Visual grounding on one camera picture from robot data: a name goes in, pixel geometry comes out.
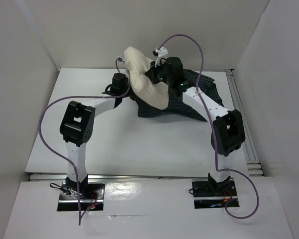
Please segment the cream white pillow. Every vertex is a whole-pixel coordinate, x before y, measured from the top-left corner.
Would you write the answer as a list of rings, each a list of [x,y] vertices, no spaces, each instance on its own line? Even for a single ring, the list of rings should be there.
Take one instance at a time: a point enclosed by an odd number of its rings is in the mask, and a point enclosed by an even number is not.
[[[124,58],[136,96],[152,107],[166,109],[169,103],[168,85],[163,82],[153,84],[145,75],[152,60],[131,46],[124,51]]]

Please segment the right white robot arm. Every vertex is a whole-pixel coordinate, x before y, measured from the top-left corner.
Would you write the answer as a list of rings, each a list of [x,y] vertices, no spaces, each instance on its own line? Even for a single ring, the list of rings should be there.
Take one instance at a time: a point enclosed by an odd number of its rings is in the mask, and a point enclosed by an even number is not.
[[[219,195],[230,181],[230,169],[236,151],[245,141],[242,115],[238,110],[229,110],[215,102],[199,87],[201,75],[183,69],[177,57],[152,61],[145,73],[153,84],[166,83],[173,97],[193,108],[211,125],[211,146],[215,151],[215,167],[208,174],[207,189],[212,195]]]

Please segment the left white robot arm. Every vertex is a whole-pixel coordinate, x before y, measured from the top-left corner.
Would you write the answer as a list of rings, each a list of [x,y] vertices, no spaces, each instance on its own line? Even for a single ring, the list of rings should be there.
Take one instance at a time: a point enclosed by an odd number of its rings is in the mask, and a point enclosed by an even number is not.
[[[60,133],[66,143],[67,158],[70,160],[66,176],[66,186],[78,199],[89,195],[88,173],[86,170],[86,146],[90,140],[94,119],[98,115],[115,109],[129,92],[128,77],[115,73],[112,83],[100,97],[80,103],[71,101],[60,126]]]

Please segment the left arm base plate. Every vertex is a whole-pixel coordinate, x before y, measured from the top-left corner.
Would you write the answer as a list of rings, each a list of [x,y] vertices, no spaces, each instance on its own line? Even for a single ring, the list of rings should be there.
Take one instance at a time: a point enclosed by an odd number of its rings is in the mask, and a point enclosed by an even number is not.
[[[66,186],[65,182],[61,185],[50,183],[53,189],[60,191],[58,199],[58,212],[73,212],[78,211],[78,196],[80,198],[81,210],[85,211],[90,207],[90,211],[102,211],[104,208],[104,183],[87,184],[83,189],[83,193],[78,194],[73,188]]]

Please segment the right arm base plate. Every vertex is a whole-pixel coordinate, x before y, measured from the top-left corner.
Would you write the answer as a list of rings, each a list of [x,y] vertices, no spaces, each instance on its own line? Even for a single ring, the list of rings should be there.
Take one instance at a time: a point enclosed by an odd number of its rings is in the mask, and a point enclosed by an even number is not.
[[[188,190],[193,196],[195,209],[214,209],[240,207],[236,185],[233,179],[219,191],[213,191],[207,179],[192,179],[192,186]]]

